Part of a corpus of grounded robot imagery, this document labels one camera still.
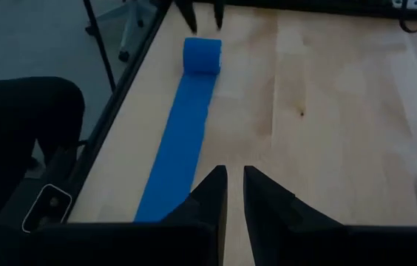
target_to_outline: office chair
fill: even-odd
[[[129,59],[129,53],[126,48],[126,42],[128,37],[134,33],[136,25],[138,27],[144,27],[143,13],[154,14],[156,13],[157,8],[149,1],[141,0],[123,0],[123,4],[119,7],[115,7],[111,10],[106,11],[98,16],[96,16],[97,22],[108,21],[110,19],[117,18],[126,14],[126,23],[123,30],[123,35],[121,36],[120,42],[120,52],[118,54],[118,59],[122,62],[127,62]],[[94,35],[95,30],[90,26],[85,28],[85,31],[89,35]]]

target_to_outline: blue tape roll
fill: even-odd
[[[184,42],[184,75],[136,212],[136,222],[160,221],[191,191],[209,104],[220,73],[221,48],[221,40],[187,38]]]

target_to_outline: wooden table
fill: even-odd
[[[251,265],[243,166],[343,223],[417,225],[417,34],[398,22],[196,4],[199,36],[223,40],[222,72],[193,187],[228,169],[226,265]],[[173,5],[69,218],[130,222],[157,153],[190,36]]]

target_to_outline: chair wheel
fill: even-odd
[[[128,52],[121,52],[120,51],[120,54],[118,55],[118,59],[120,59],[120,61],[122,61],[122,62],[128,62],[128,59],[129,59],[129,53]]]
[[[92,26],[85,27],[85,31],[90,36],[94,36],[95,35],[95,29]]]

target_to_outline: black cable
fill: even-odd
[[[406,25],[406,20],[407,20],[407,2],[408,1],[409,0],[402,0],[402,4],[401,4],[401,15],[399,16],[399,26],[406,33],[417,33],[417,29],[416,30],[411,30]]]
[[[85,10],[87,11],[87,15],[89,16],[90,27],[95,31],[94,35],[97,39],[98,49],[100,50],[100,56],[102,57],[102,61],[105,65],[106,75],[110,82],[110,88],[112,92],[115,91],[115,79],[113,79],[113,72],[110,66],[110,62],[108,61],[108,57],[106,56],[104,41],[102,40],[102,36],[100,35],[100,30],[98,29],[97,19],[95,18],[95,14],[92,10],[92,5],[90,4],[90,0],[84,0]]]

